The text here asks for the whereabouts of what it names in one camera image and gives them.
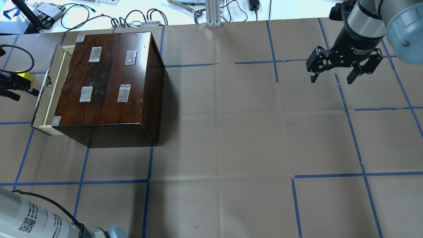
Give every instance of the wooden drawer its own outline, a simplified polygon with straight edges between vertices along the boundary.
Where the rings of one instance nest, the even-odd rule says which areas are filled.
[[[165,66],[153,35],[115,33],[79,39],[73,51],[63,53],[54,85],[61,93],[50,98],[56,107],[49,106],[45,121],[90,148],[158,145]],[[83,87],[88,90],[85,99]]]

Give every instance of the blue cap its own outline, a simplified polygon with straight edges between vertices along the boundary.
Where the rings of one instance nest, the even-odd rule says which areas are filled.
[[[389,43],[400,60],[423,64],[423,3],[396,14],[386,27]]]
[[[112,226],[107,230],[107,234],[110,238],[128,238],[125,232],[118,226]]]

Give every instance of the black cable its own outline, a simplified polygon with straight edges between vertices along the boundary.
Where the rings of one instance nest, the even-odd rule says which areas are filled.
[[[269,4],[269,18],[267,20],[270,20],[270,12],[272,11],[272,0],[270,0]]]
[[[60,210],[62,210],[70,219],[72,219],[72,221],[75,223],[75,225],[77,225],[78,227],[81,227],[81,223],[74,217],[72,216],[71,213],[69,213],[64,207],[62,207],[60,204],[58,204],[57,202],[51,200],[48,197],[44,197],[42,195],[39,194],[34,194],[34,193],[29,193],[29,192],[22,192],[21,190],[13,190],[12,193],[19,193],[19,194],[24,194],[24,195],[30,195],[30,196],[34,196],[34,197],[38,197],[41,199],[44,199],[54,205],[56,205],[56,207],[58,207]]]
[[[67,5],[72,5],[72,6],[70,6],[68,9],[66,9],[64,12],[63,12],[63,15],[62,15],[62,17],[60,18],[60,24],[62,25],[62,27],[63,28],[65,28],[65,29],[68,29],[68,30],[70,30],[70,29],[76,29],[75,27],[73,27],[73,28],[68,28],[68,27],[66,27],[66,26],[64,26],[63,25],[63,18],[65,17],[65,15],[66,15],[66,13],[71,9],[71,8],[73,8],[73,7],[77,7],[77,6],[80,6],[80,7],[83,7],[83,8],[85,8],[86,10],[87,10],[87,19],[85,20],[85,21],[83,21],[82,23],[82,25],[81,25],[81,23],[80,24],[78,24],[77,26],[77,28],[79,28],[79,27],[81,27],[81,26],[83,26],[89,19],[90,19],[90,10],[91,11],[93,11],[93,12],[96,12],[96,10],[94,9],[94,8],[91,8],[91,7],[89,7],[89,6],[87,6],[87,5],[84,5],[84,4],[76,4],[76,3],[67,3],[67,4],[65,4],[65,5],[62,5],[62,7],[63,6],[67,6]]]
[[[0,69],[0,72],[9,73],[9,74],[14,74],[14,73],[20,73],[21,74],[21,73],[29,72],[34,67],[34,64],[35,64],[34,57],[32,57],[32,55],[31,55],[31,53],[29,53],[29,51],[27,51],[24,48],[21,48],[19,46],[11,45],[11,44],[0,44],[0,48],[2,48],[2,47],[12,47],[12,48],[17,48],[19,50],[23,50],[31,58],[31,67],[29,69],[27,69],[27,70],[19,71],[19,72],[7,71],[7,70],[3,70],[3,69]]]
[[[87,23],[87,22],[89,22],[89,21],[91,21],[91,20],[94,20],[94,19],[96,19],[96,18],[99,18],[99,17],[109,17],[110,19],[113,19],[113,17],[111,17],[111,16],[101,14],[100,16],[96,16],[96,17],[93,17],[93,18],[90,18],[90,19],[88,19],[88,20],[86,20],[86,21],[81,22],[80,24],[78,24],[78,25],[74,26],[73,28],[70,28],[70,29],[69,29],[69,30],[67,30],[66,32],[71,31],[71,30],[74,30],[74,29],[76,29],[76,28],[80,28],[80,27],[81,27],[81,26],[83,26],[85,23]]]
[[[228,22],[228,20],[226,18],[224,18],[223,16],[220,16],[221,18],[223,18],[225,20],[225,22]]]
[[[243,11],[242,10],[242,8],[239,6],[239,3],[238,3],[238,1],[237,0],[232,0],[232,1],[230,1],[228,4],[226,4],[226,5],[224,5],[223,7],[220,7],[220,8],[224,8],[224,7],[227,7],[229,4],[231,4],[232,2],[236,2],[237,4],[238,4],[238,8],[245,14],[245,16],[246,16],[246,18],[245,18],[245,20],[243,20],[243,22],[245,22],[245,21],[247,21],[248,20],[248,15],[247,15],[247,13],[245,13],[245,11]],[[201,10],[198,10],[199,12],[203,12],[203,11],[205,11],[206,9],[205,8],[203,8],[203,9],[201,9]],[[196,23],[196,24],[198,24],[198,21],[197,21],[197,17],[195,17],[194,16],[194,22]]]
[[[140,26],[141,26],[141,24],[142,24],[142,22],[140,22],[140,21],[133,21],[133,22],[131,23],[131,25],[136,26],[136,27],[140,27]]]
[[[139,13],[141,13],[141,14],[143,15],[144,22],[147,22],[147,19],[148,19],[148,13],[147,13],[147,19],[146,19],[146,16],[145,16],[145,15],[144,15],[144,13],[143,13],[142,11],[140,11],[140,10],[132,10],[132,11],[130,11],[130,12],[126,15],[126,17],[125,17],[125,22],[126,22],[126,20],[128,19],[129,15],[130,15],[131,13],[133,13],[133,12],[139,12]]]
[[[118,27],[118,24],[119,24],[119,21],[116,18],[112,18],[110,20],[110,23],[112,24],[112,27],[113,28],[117,28]]]
[[[231,11],[229,10],[229,6],[228,6],[228,0],[226,0],[226,8],[228,10],[228,14],[229,14],[229,22],[232,21],[232,16],[231,16]]]
[[[150,20],[152,20],[152,17],[151,17],[151,15],[153,14],[153,12],[155,12],[155,11],[158,11],[159,13],[160,13],[160,15],[163,17],[163,20],[165,21],[165,25],[169,25],[169,23],[168,23],[168,18],[166,17],[166,15],[162,12],[162,11],[160,11],[160,10],[158,10],[158,9],[156,9],[156,8],[152,8],[152,9],[149,9],[148,11],[147,11],[147,19],[148,19],[148,13],[150,12]]]
[[[220,7],[220,8],[224,8],[224,7],[227,7],[229,4],[231,4],[232,2],[236,2],[237,3],[237,5],[238,5],[238,8],[245,14],[245,16],[247,17],[245,20],[243,20],[243,22],[245,22],[245,21],[247,21],[248,20],[248,15],[245,13],[245,11],[243,11],[242,10],[242,8],[239,6],[239,2],[237,1],[237,0],[232,0],[232,1],[230,1],[228,4],[226,4],[226,5],[224,5],[223,7]]]
[[[121,26],[123,26],[124,28],[125,28],[125,24],[129,28],[129,24],[126,22],[126,19],[124,19],[123,17],[119,17],[119,22],[120,22]]]

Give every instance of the power adapter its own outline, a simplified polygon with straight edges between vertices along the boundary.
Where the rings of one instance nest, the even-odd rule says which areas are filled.
[[[257,11],[260,8],[259,0],[248,0],[248,8],[250,11]]]

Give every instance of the silver tape patch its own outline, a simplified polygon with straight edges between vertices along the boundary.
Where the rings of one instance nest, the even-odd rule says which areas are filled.
[[[128,50],[126,52],[125,65],[135,65],[136,60],[137,60],[137,51]]]
[[[78,35],[77,42],[84,42],[85,35]]]
[[[101,55],[102,55],[102,47],[93,47],[91,49],[89,62],[99,62]]]
[[[80,102],[91,102],[91,95],[93,93],[93,87],[82,87]]]
[[[121,84],[121,87],[119,88],[118,102],[128,102],[130,90],[130,84]]]
[[[52,121],[52,126],[57,127],[59,126],[60,119],[62,119],[61,116],[54,116]]]

